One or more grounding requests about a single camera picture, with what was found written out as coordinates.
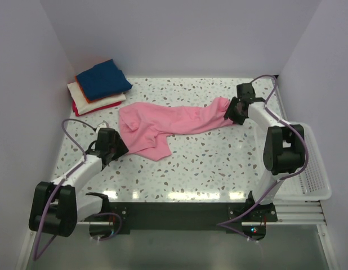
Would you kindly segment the pink t shirt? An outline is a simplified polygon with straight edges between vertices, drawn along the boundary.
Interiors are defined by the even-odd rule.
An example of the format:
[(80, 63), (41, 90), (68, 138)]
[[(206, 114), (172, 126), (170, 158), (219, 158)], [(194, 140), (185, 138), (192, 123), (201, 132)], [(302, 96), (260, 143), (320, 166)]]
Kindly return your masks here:
[(172, 154), (167, 137), (200, 134), (232, 125), (224, 119), (230, 100), (216, 97), (206, 107), (136, 102), (119, 109), (118, 127), (130, 154), (158, 161)]

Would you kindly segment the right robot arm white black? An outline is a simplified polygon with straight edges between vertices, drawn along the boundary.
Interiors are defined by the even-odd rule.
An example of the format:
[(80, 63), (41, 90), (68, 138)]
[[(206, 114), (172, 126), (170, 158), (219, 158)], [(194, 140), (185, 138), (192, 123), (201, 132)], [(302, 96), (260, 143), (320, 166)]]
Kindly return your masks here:
[(265, 171), (259, 185), (246, 200), (245, 211), (233, 218), (236, 222), (244, 217), (259, 220), (273, 200), (283, 182), (300, 174), (307, 166), (309, 153), (305, 143), (305, 131), (300, 124), (291, 124), (272, 112), (266, 100), (255, 94), (252, 83), (237, 85), (237, 95), (232, 98), (224, 119), (244, 124), (251, 119), (266, 132), (263, 151)]

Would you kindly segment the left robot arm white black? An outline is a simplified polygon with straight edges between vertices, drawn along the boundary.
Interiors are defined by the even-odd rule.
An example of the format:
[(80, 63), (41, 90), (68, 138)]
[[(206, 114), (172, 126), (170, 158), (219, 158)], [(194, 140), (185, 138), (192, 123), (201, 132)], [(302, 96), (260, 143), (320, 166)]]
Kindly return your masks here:
[(80, 161), (63, 176), (35, 187), (29, 217), (29, 229), (68, 237), (78, 221), (90, 216), (98, 221), (110, 215), (108, 196), (89, 192), (90, 202), (79, 201), (79, 191), (112, 161), (128, 153), (119, 133), (113, 128), (99, 128), (97, 140), (84, 152)]

